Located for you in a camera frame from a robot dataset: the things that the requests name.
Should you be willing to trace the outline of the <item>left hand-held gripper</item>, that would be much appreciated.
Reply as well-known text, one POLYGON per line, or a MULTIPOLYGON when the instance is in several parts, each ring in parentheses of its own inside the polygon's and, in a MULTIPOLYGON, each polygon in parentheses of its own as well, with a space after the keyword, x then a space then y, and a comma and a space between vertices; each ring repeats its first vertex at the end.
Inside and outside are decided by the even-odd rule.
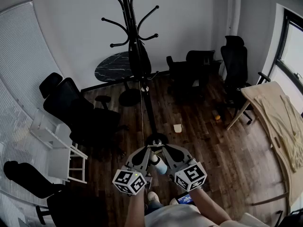
POLYGON ((148 147, 142 147, 133 152, 128 157, 125 166, 138 172, 117 170, 112 181, 113 185, 122 193, 137 195, 152 181, 151 176, 143 176, 148 172, 150 157, 151 149, 148 147))

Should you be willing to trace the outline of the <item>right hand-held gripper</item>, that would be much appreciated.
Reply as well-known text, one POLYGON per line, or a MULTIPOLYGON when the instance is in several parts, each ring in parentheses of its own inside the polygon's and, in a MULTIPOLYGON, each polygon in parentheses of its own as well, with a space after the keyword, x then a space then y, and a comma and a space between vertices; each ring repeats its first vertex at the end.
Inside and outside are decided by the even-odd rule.
MULTIPOLYGON (((187 149, 177 145, 164 144, 162 151, 172 171, 178 170, 192 159, 187 149)), ((205 169, 200 162, 197 162, 176 172, 174 182, 183 190, 192 191, 203 185, 206 178, 205 169)))

